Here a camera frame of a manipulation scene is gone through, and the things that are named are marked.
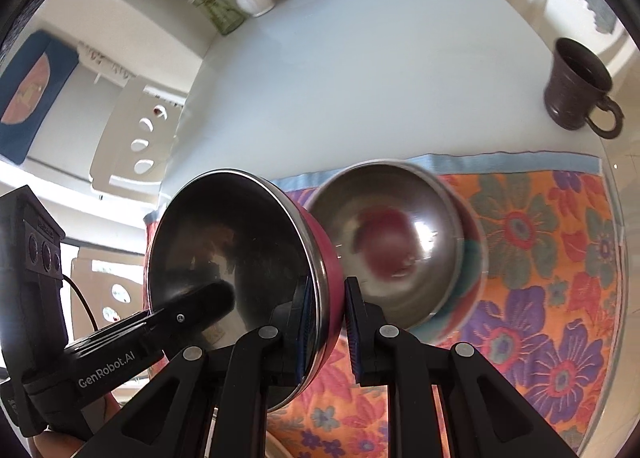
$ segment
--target tile floor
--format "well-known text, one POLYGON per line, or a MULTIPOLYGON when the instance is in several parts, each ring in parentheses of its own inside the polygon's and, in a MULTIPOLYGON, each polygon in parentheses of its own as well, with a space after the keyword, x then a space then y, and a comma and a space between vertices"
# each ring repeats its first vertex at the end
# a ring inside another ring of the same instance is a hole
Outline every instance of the tile floor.
POLYGON ((640 60, 615 94, 625 113, 625 128, 604 141, 622 205, 628 253, 628 294, 623 311, 620 353, 602 416, 581 456, 613 457, 640 415, 640 60))

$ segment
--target bowl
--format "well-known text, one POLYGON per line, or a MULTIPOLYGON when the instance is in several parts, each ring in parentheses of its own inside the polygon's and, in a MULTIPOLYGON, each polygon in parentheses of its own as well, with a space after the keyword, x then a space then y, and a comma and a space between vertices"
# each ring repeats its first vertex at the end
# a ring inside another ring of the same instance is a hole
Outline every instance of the bowl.
POLYGON ((370 161, 336 174, 313 194, 311 214, 329 235, 345 275, 403 329, 425 322, 449 297, 464 235, 446 186, 401 161, 370 161))
POLYGON ((489 248, 480 219, 467 201, 448 187, 465 236, 462 269, 451 295, 436 314, 410 330, 421 342, 438 344, 465 325, 482 297, 489 268, 489 248))
POLYGON ((270 388, 269 408, 288 404, 318 374, 337 341, 344 277, 331 241, 307 212, 268 181, 238 170, 206 173, 169 203, 154 236, 148 263, 153 311, 203 285, 222 280, 233 288, 230 313, 175 347, 205 350, 233 345, 269 324, 278 305, 309 282, 310 329, 300 341, 307 355, 295 388, 270 388))

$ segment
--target white tabletop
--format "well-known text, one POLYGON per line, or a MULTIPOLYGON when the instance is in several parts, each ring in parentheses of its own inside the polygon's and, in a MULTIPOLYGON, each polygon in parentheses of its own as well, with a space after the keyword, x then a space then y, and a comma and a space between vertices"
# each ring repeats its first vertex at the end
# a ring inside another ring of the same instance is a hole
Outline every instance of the white tabletop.
POLYGON ((269 179, 366 159, 604 156, 546 114, 551 53, 504 0, 280 0, 216 41, 162 186, 214 168, 269 179))

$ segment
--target metal bowl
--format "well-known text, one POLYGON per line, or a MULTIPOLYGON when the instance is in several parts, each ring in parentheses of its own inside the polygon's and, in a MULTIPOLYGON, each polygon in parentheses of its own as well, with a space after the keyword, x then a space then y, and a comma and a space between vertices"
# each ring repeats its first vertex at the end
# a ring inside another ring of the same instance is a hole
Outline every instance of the metal bowl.
POLYGON ((399 161, 355 165, 324 183, 309 211, 334 242, 345 275, 401 328, 425 322, 460 274, 464 234, 444 185, 399 161))
MULTIPOLYGON (((326 245, 332 248, 328 239, 326 245)), ((158 310, 222 279, 233 287, 235 304, 202 333, 178 341, 180 348, 165 351, 171 358, 184 345, 210 350, 234 344, 268 324, 274 307, 291 301, 308 277, 313 294, 305 372, 294 389, 270 388, 271 409, 302 391, 332 351, 340 326, 333 317, 342 316, 342 272, 335 254, 319 247, 303 214, 276 186, 238 170, 199 176, 180 190, 158 224, 148 263, 149 301, 158 310)))

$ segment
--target brown mug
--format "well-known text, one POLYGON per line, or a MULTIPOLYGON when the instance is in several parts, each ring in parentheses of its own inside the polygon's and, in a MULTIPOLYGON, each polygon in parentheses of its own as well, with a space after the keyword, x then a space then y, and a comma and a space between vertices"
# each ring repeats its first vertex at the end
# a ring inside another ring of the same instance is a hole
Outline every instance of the brown mug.
POLYGON ((598 136, 617 138, 625 115, 607 95, 612 86, 611 75, 595 53, 572 39, 556 41, 551 78, 545 88, 545 107, 560 127, 574 131, 588 123, 598 136), (613 113, 616 124, 610 131, 591 120, 589 115, 596 106, 613 113))

